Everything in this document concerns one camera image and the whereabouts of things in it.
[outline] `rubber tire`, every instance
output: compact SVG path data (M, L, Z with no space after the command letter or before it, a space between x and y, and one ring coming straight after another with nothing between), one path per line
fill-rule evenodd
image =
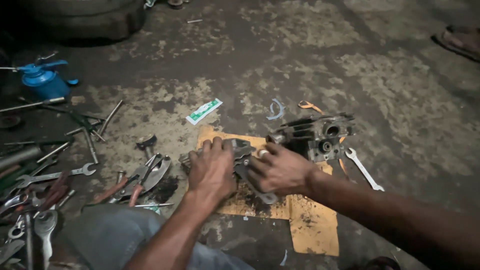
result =
M21 5L56 40L120 40L145 23L144 0L22 0Z

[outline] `dirty floor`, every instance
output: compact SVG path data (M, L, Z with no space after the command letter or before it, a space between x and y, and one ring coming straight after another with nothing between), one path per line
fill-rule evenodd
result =
M96 144L99 172L75 180L80 192L66 205L67 219L111 186L116 171L132 172L144 161L134 149L137 137L155 133L156 150L173 160L192 150L198 126L185 117L215 98L223 105L200 124L239 135L265 136L314 113L298 108L300 100L326 113L355 113L359 132L344 143L385 190L479 215L480 69L430 40L448 24L480 25L474 12L479 6L462 0L197 0L174 11L160 3L143 30L117 44L39 46L58 49L59 59L80 75L73 107L107 115L120 99L126 103L108 126L108 143ZM203 21L185 22L193 19ZM269 121L273 98L286 110ZM38 127L29 131L37 136L75 127L68 117L42 110L26 121ZM60 166L80 168L90 160L83 137L76 138ZM346 162L352 179L366 184ZM163 198L178 203L185 183L173 163ZM337 217L339 257L296 254L283 220L214 215L200 241L257 269L342 270L392 255L405 269L425 268L358 223Z

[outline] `hand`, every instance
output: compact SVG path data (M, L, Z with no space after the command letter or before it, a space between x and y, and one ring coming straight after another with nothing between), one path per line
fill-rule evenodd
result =
M195 192L202 199L212 199L217 205L236 189L233 179L233 146L220 137L204 141L202 152L189 153L192 164L188 176L188 192Z
M307 196L307 178L318 170L317 166L301 155L274 143L265 147L260 159L252 157L248 175L263 192L279 195L302 194Z

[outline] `green-white packet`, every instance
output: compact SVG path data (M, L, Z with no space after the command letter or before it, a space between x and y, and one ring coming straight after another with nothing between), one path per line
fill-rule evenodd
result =
M222 101L217 98L214 101L208 102L202 105L198 110L194 111L191 115L187 116L187 120L196 125L201 119L203 119L207 114L211 113L213 110L222 105Z

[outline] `cardboard sheet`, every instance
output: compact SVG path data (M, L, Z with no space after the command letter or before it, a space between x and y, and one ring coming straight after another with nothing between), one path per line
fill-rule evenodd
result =
M215 136L247 140L257 150L265 144L265 138L227 134L204 125L200 127L197 149L202 147L203 141ZM319 162L317 166L332 174L332 167L326 162ZM296 252L338 256L336 212L304 196L289 195L279 198L273 205L266 205L246 184L240 183L237 193L218 209L218 213L289 220Z

